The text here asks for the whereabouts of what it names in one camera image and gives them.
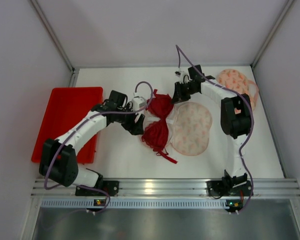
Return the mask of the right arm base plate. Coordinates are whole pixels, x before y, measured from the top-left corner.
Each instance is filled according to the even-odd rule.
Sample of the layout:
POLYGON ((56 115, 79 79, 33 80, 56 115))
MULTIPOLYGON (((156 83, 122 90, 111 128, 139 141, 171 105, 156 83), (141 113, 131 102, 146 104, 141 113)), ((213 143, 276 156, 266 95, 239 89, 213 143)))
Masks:
POLYGON ((248 197, 252 192, 249 180, 210 180, 206 183, 209 197, 220 199, 221 197, 248 197))

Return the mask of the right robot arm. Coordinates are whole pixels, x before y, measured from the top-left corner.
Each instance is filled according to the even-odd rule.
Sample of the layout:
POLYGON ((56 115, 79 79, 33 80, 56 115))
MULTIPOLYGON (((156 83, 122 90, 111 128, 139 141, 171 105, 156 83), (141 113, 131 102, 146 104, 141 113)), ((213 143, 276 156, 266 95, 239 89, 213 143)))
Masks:
POLYGON ((218 77, 205 75, 200 65, 188 68, 187 72, 178 69, 175 74, 179 80, 174 84, 173 104, 186 102, 192 95, 200 93, 220 107, 220 126, 227 136, 227 165, 221 182, 213 184, 210 195, 230 195, 243 187, 252 193, 253 178, 246 166, 243 148, 253 132, 253 110, 250 96, 235 89, 241 88, 244 81, 234 84, 221 81, 218 77))

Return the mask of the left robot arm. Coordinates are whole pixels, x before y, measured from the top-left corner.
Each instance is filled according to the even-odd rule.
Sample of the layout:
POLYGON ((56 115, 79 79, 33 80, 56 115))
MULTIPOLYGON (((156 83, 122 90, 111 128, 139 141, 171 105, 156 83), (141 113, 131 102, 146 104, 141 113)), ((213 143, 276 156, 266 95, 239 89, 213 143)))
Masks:
POLYGON ((141 112, 147 100, 137 92, 131 101, 127 98, 121 92, 111 91, 109 98, 95 105, 77 125, 56 139, 47 139, 43 144, 39 173, 64 187, 97 187, 101 174, 79 167, 77 155, 91 138, 112 123, 121 124, 133 136, 144 133, 145 116, 141 112))

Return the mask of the dark red bra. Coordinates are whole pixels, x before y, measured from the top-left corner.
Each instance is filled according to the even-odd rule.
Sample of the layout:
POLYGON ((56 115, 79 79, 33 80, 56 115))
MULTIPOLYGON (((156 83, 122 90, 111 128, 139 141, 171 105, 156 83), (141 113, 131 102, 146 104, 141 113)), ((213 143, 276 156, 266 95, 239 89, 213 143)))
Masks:
POLYGON ((157 156, 161 156, 173 164, 178 162, 169 156, 166 150, 169 137, 169 128, 167 119, 172 113, 174 105, 169 94, 159 94, 157 89, 153 91, 153 98, 147 101, 149 106, 146 111, 158 120, 151 122, 145 127, 141 136, 141 141, 150 147, 157 156))

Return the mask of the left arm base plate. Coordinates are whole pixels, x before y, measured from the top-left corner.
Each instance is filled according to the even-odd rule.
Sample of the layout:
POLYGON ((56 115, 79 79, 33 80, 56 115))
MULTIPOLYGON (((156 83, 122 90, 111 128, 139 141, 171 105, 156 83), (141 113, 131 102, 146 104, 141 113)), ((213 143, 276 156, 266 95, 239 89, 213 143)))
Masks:
POLYGON ((94 197, 106 196, 107 193, 110 197, 115 196, 119 192, 119 181, 117 180, 104 180, 99 179, 94 187, 77 186, 75 196, 77 197, 94 197))

